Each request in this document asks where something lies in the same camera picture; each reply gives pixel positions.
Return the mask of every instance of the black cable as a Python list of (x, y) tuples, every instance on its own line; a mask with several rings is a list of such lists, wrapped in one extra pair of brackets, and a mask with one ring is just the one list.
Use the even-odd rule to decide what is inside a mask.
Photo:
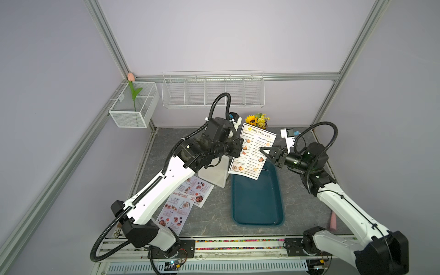
[(335, 192), (335, 191), (333, 191), (333, 190), (322, 190), (322, 191), (319, 191), (318, 193), (316, 193), (316, 195), (318, 195), (319, 193), (322, 193), (322, 192), (333, 192), (333, 193), (335, 193), (335, 194), (338, 194), (338, 195), (341, 197), (341, 199), (344, 199), (346, 202), (348, 202), (349, 205), (351, 205), (351, 206), (352, 206), (357, 212), (359, 212), (359, 214), (362, 215), (362, 217), (363, 217), (364, 219), (366, 219), (366, 220), (372, 225), (371, 228), (379, 230), (379, 233), (382, 235), (382, 238), (383, 238), (384, 241), (385, 241), (386, 247), (388, 248), (388, 254), (389, 254), (389, 258), (390, 258), (390, 260), (391, 260), (391, 266), (392, 266), (393, 273), (394, 273), (394, 263), (393, 263), (393, 260), (392, 260), (391, 249), (389, 248), (389, 245), (388, 245), (388, 242), (386, 241), (385, 235), (383, 235), (382, 231), (379, 229), (378, 224), (374, 224), (374, 223), (372, 223), (369, 219), (367, 219), (367, 217), (365, 217), (365, 215), (362, 214), (362, 212), (360, 212), (359, 209), (357, 209), (357, 208), (356, 208), (351, 202), (349, 202), (349, 201), (347, 200), (347, 198), (344, 197), (344, 195), (341, 195), (341, 194), (339, 194), (338, 192)]
[(219, 161), (217, 162), (217, 164), (216, 164), (216, 165), (209, 165), (208, 167), (216, 167), (217, 165), (219, 165), (219, 164), (220, 164), (220, 162), (221, 162), (221, 157), (219, 157)]
[[(314, 168), (315, 164), (318, 162), (319, 158), (330, 148), (330, 146), (332, 146), (332, 144), (334, 143), (334, 141), (337, 138), (337, 127), (335, 124), (328, 122), (328, 121), (322, 121), (322, 122), (318, 122), (312, 126), (310, 126), (309, 128), (307, 128), (305, 131), (303, 131), (301, 134), (299, 134), (299, 136), (297, 137), (297, 139), (299, 139), (300, 137), (302, 137), (305, 133), (307, 133), (308, 131), (312, 130), (313, 128), (320, 126), (320, 125), (329, 125), (333, 128), (333, 137), (331, 138), (330, 142), (324, 147), (324, 149), (321, 151), (321, 153), (319, 153), (318, 155), (316, 155), (312, 162), (310, 163), (309, 167), (307, 168), (307, 171), (305, 172), (305, 180), (306, 180), (306, 187), (307, 187), (307, 191), (310, 194), (312, 191), (310, 189), (310, 173), (312, 172), (312, 169)], [(295, 153), (299, 153), (297, 150), (297, 143), (295, 143), (293, 145), (293, 150), (295, 151)]]
[[(223, 97), (227, 97), (227, 104), (226, 104), (226, 120), (230, 120), (229, 117), (229, 107), (231, 106), (231, 95), (228, 93), (222, 93), (220, 94), (218, 97), (216, 97), (216, 99), (214, 100), (211, 109), (209, 110), (209, 115), (208, 115), (208, 120), (211, 119), (213, 117), (213, 113), (214, 113), (214, 109), (217, 105), (217, 103), (219, 102), (219, 100)], [(206, 126), (208, 125), (208, 122), (205, 122), (201, 127), (199, 127), (197, 130), (195, 130), (194, 132), (192, 132), (191, 134), (187, 135), (186, 137), (184, 137), (184, 139), (189, 139), (193, 136), (195, 136), (196, 134), (198, 134), (200, 131), (202, 131), (203, 129), (206, 128)], [(168, 165), (169, 162), (174, 154), (174, 152), (176, 151), (176, 149), (182, 144), (183, 139), (179, 140), (170, 150), (170, 152), (168, 153), (166, 159), (165, 159), (165, 164), (164, 167), (162, 169), (163, 171), (163, 175), (166, 174), (166, 171), (168, 169)], [(145, 189), (133, 202), (132, 205), (136, 205), (143, 197), (145, 197), (146, 194), (148, 194), (148, 192), (151, 191), (151, 189), (153, 189), (160, 181), (162, 180), (162, 176), (158, 176), (154, 182), (147, 188)], [(130, 241), (125, 241), (124, 243), (118, 245), (117, 247), (115, 247), (114, 249), (112, 249), (111, 251), (105, 253), (104, 255), (101, 256), (96, 256), (96, 252), (98, 251), (99, 245), (101, 244), (101, 242), (105, 239), (105, 237), (107, 236), (107, 234), (110, 232), (110, 230), (119, 222), (119, 220), (128, 213), (128, 211), (130, 211), (132, 209), (131, 206), (128, 206), (127, 208), (125, 208), (107, 227), (106, 229), (101, 233), (101, 235), (98, 237), (98, 239), (96, 240), (96, 242), (93, 244), (93, 247), (90, 251), (90, 260), (92, 260), (93, 262), (98, 262), (100, 260), (104, 260), (107, 257), (115, 254), (118, 250), (120, 250), (121, 248), (123, 248), (124, 246), (128, 245), (129, 243), (131, 243)]]
[[(307, 143), (306, 143), (306, 141), (305, 141), (305, 139), (304, 139), (304, 136), (301, 136), (302, 137), (302, 139), (303, 139), (303, 141), (304, 141), (304, 147), (299, 151), (299, 153), (301, 154), (302, 152), (304, 152), (306, 149), (307, 149)], [(297, 140), (299, 140), (300, 139), (300, 136), (298, 135), (296, 138), (295, 138), (295, 143), (297, 142)]]
[(297, 245), (297, 244), (295, 244), (295, 243), (293, 243), (293, 242), (284, 241), (284, 243), (282, 244), (282, 247), (283, 247), (284, 249), (288, 249), (289, 247), (286, 246), (286, 245), (288, 245), (288, 246), (295, 246), (295, 247), (297, 247), (297, 248), (299, 248), (299, 249), (304, 249), (303, 246), (299, 246), (299, 245)]
[(291, 168), (291, 167), (287, 167), (287, 170), (289, 170), (289, 171), (291, 171), (291, 172), (294, 172), (294, 173), (296, 173), (296, 174), (298, 174), (298, 175), (304, 175), (303, 173), (301, 173), (301, 172), (297, 172), (297, 171), (295, 171), (294, 170), (294, 168)]
[(148, 251), (148, 257), (150, 258), (150, 263), (151, 263), (151, 268), (153, 268), (153, 271), (157, 274), (157, 275), (162, 275), (162, 273), (159, 272), (159, 270), (156, 268), (156, 266), (154, 265), (153, 262), (153, 254), (151, 253), (151, 249)]
[(381, 233), (382, 238), (384, 238), (384, 241), (385, 241), (386, 247), (388, 248), (389, 259), (391, 260), (392, 272), (394, 273), (394, 262), (393, 262), (393, 260), (392, 260), (391, 249), (389, 248), (388, 242), (386, 241), (386, 238), (385, 238), (385, 236), (383, 235), (382, 231), (381, 231), (378, 227), (376, 227), (376, 228), (377, 228), (377, 229), (379, 230), (379, 232)]
[(117, 247), (113, 248), (112, 250), (110, 250), (109, 252), (105, 253), (104, 255), (101, 256), (97, 256), (96, 252), (98, 251), (99, 245), (101, 244), (101, 242), (105, 239), (105, 237), (107, 236), (107, 234), (110, 232), (110, 230), (119, 222), (119, 220), (125, 215), (127, 214), (128, 211), (130, 211), (132, 208), (129, 206), (126, 209), (124, 209), (107, 227), (106, 229), (101, 233), (101, 235), (99, 235), (98, 239), (96, 240), (96, 242), (93, 244), (92, 250), (90, 251), (90, 259), (92, 260), (92, 262), (98, 262), (100, 260), (104, 260), (105, 258), (113, 255), (116, 253), (116, 251), (118, 251), (119, 249), (123, 248), (124, 246), (126, 246), (127, 244), (130, 243), (130, 241), (125, 241), (124, 243), (118, 245)]
[[(231, 95), (229, 93), (222, 93), (220, 94), (218, 97), (216, 97), (216, 99), (214, 99), (213, 104), (211, 106), (211, 109), (209, 110), (209, 114), (208, 114), (208, 120), (210, 120), (213, 117), (214, 114), (214, 109), (217, 106), (217, 103), (220, 101), (220, 99), (222, 99), (223, 97), (227, 97), (227, 103), (226, 103), (226, 120), (230, 120), (229, 117), (229, 107), (231, 106)], [(184, 137), (185, 140), (195, 136), (196, 134), (198, 134), (199, 132), (201, 132), (203, 129), (206, 128), (206, 126), (208, 126), (208, 122), (205, 122), (199, 129), (195, 130), (194, 132), (192, 132), (191, 134), (187, 135), (186, 137)], [(168, 164), (174, 154), (174, 151), (176, 151), (176, 149), (182, 144), (183, 139), (179, 140), (174, 147), (171, 149), (171, 151), (168, 153), (168, 156), (165, 159), (165, 164), (164, 164), (164, 168), (162, 169), (162, 171), (165, 171), (168, 169)]]

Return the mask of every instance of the menu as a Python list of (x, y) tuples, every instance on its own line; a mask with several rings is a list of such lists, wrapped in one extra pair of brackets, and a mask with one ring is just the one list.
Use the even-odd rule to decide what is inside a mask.
[(174, 191), (165, 203), (157, 222), (161, 226), (171, 228), (179, 235), (190, 214), (194, 201), (195, 196)]
[(276, 134), (245, 123), (240, 137), (244, 139), (242, 152), (232, 160), (228, 173), (257, 180), (266, 161), (260, 147), (271, 147)]
[(214, 185), (210, 184), (209, 182), (204, 181), (196, 176), (192, 176), (179, 185), (176, 191), (195, 196), (194, 204), (201, 208), (206, 202), (206, 198), (209, 196), (213, 188)]

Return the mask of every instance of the pink object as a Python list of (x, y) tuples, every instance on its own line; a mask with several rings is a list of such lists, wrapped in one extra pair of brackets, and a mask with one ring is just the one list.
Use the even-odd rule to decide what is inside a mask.
[(330, 218), (330, 232), (336, 231), (336, 213), (331, 212), (331, 218)]
[(128, 73), (127, 74), (127, 80), (133, 82), (133, 81), (135, 81), (135, 76), (132, 73)]

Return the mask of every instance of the aluminum frame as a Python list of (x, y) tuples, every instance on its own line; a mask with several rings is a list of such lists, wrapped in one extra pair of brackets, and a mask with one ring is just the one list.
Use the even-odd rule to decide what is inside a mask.
[[(173, 75), (173, 78), (197, 78), (198, 75), (195, 74), (185, 74), (185, 75)], [(339, 80), (341, 74), (338, 72), (330, 73), (264, 73), (264, 81), (293, 81), (293, 80)], [(136, 76), (136, 81), (151, 81), (156, 83), (162, 83), (165, 77), (163, 75), (146, 75), (146, 76)]]
[[(344, 238), (354, 243), (358, 243), (354, 235), (338, 235), (338, 237)], [(285, 238), (302, 238), (302, 235), (292, 235), (292, 236), (195, 236), (191, 238), (180, 238), (184, 240), (204, 240), (206, 242), (196, 242), (194, 250), (194, 258), (188, 259), (189, 262), (203, 262), (203, 261), (236, 261), (236, 260), (310, 260), (310, 259), (321, 259), (321, 255), (315, 256), (288, 256), (287, 250), (282, 247), (282, 242), (273, 241), (273, 239), (285, 239)], [(252, 239), (254, 242), (241, 242), (243, 239)], [(218, 240), (238, 240), (235, 242), (215, 242)], [(119, 234), (112, 239), (106, 239), (106, 241), (100, 247), (100, 254), (113, 249), (120, 243), (126, 241), (123, 234)], [(244, 249), (234, 249), (235, 247), (245, 246)], [(259, 247), (261, 249), (246, 249), (246, 246)], [(205, 250), (208, 247), (223, 247), (224, 249), (213, 249)], [(147, 259), (148, 251), (144, 248), (135, 248), (133, 245), (129, 244), (124, 247), (120, 252), (111, 255), (110, 257), (104, 259), (103, 261), (96, 263), (91, 272), (91, 275), (102, 275), (107, 274), (108, 268), (111, 263), (115, 262), (145, 262), (149, 261)], [(157, 262), (166, 261), (166, 259), (156, 260)]]
[[(118, 66), (121, 75), (126, 78), (129, 68), (124, 60), (124, 57), (116, 43), (116, 40), (111, 32), (111, 29), (105, 19), (103, 11), (98, 4), (97, 0), (84, 0), (87, 8), (90, 11), (91, 17), (95, 22), (106, 46), (108, 47), (116, 65)], [(338, 73), (267, 73), (264, 75), (265, 81), (293, 81), (293, 80), (333, 80), (334, 84), (324, 99), (318, 113), (313, 120), (313, 123), (319, 122), (324, 113), (326, 112), (328, 106), (330, 105), (332, 99), (334, 98), (337, 91), (340, 89), (341, 84), (345, 80), (347, 73), (351, 69), (359, 53), (362, 51), (363, 46), (370, 37), (374, 30), (378, 20), (383, 15), (384, 11), (389, 5), (390, 0), (376, 0), (371, 9), (361, 32), (359, 33), (350, 53), (348, 54), (341, 70)], [(163, 76), (139, 76), (137, 77), (139, 81), (154, 81), (162, 82)], [(67, 159), (62, 163), (60, 168), (57, 170), (55, 175), (51, 178), (49, 183), (46, 185), (44, 190), (38, 196), (37, 200), (30, 207), (26, 215), (22, 218), (20, 223), (14, 229), (12, 234), (2, 245), (0, 249), (0, 275), (4, 275), (11, 268), (15, 258), (23, 250), (24, 246), (27, 244), (32, 234), (35, 232), (42, 219), (49, 211), (50, 207), (53, 205), (55, 199), (62, 191), (63, 187), (69, 180), (70, 176), (75, 171), (76, 167), (81, 162), (82, 158), (87, 153), (90, 146), (93, 144), (94, 140), (101, 132), (107, 119), (109, 118), (108, 109), (113, 103), (111, 100), (115, 99), (120, 93), (122, 85), (126, 84), (123, 81), (119, 85), (118, 89), (112, 95), (109, 102), (101, 110), (93, 123), (89, 126), (87, 131), (78, 141), (74, 149), (71, 151)], [(152, 134), (150, 141), (154, 141), (155, 126), (152, 121), (149, 123), (152, 129)], [(146, 150), (146, 157), (143, 162), (145, 163), (149, 154), (149, 149)], [(137, 182), (142, 172), (137, 173)]]
[(34, 234), (37, 227), (40, 225), (50, 207), (53, 205), (58, 195), (66, 185), (67, 181), (72, 176), (73, 172), (92, 146), (96, 137), (104, 128), (110, 115), (108, 109), (112, 106), (113, 100), (116, 100), (121, 89), (127, 84), (127, 81), (122, 81), (112, 97), (108, 100), (105, 106), (101, 109), (98, 116), (89, 126), (87, 131), (82, 135), (73, 150), (67, 156), (66, 160), (58, 168), (49, 183), (38, 195), (36, 201), (29, 208), (20, 223), (14, 229), (12, 234), (3, 244), (0, 249), (0, 275), (7, 274), (12, 267), (16, 257), (21, 253), (27, 242)]
[(339, 71), (340, 74), (339, 79), (334, 80), (334, 83), (330, 88), (330, 91), (326, 95), (323, 103), (321, 104), (321, 107), (319, 107), (318, 113), (313, 119), (312, 124), (320, 122), (321, 119), (323, 118), (334, 96), (341, 88), (342, 83), (346, 79), (350, 69), (352, 68), (353, 64), (355, 63), (356, 59), (361, 53), (368, 38), (370, 38), (370, 35), (372, 34), (377, 22), (384, 14), (390, 1), (391, 0), (376, 0), (376, 2), (374, 3), (370, 13), (368, 14), (367, 19), (365, 20), (365, 23), (362, 26), (362, 29), (358, 37), (356, 38), (355, 43), (353, 44), (347, 58), (344, 61), (344, 64), (342, 64), (341, 70)]
[(122, 52), (116, 43), (116, 39), (113, 36), (113, 33), (104, 16), (101, 6), (99, 5), (97, 0), (84, 0), (84, 2), (90, 12), (93, 21), (95, 22), (96, 27), (98, 28), (99, 33), (101, 34), (101, 37), (104, 40), (104, 43), (109, 49), (113, 60), (119, 68), (122, 77), (127, 78), (127, 74), (130, 70), (128, 69), (128, 65), (125, 62)]

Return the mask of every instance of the vent grille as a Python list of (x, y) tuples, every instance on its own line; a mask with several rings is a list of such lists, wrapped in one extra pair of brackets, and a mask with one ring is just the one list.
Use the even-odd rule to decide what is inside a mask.
[[(176, 273), (163, 271), (165, 262), (156, 263), (161, 273)], [(214, 260), (189, 261), (185, 263), (179, 273), (254, 273), (265, 271), (307, 271), (306, 260)], [(145, 263), (112, 263), (107, 275), (116, 274), (152, 274), (150, 262)]]

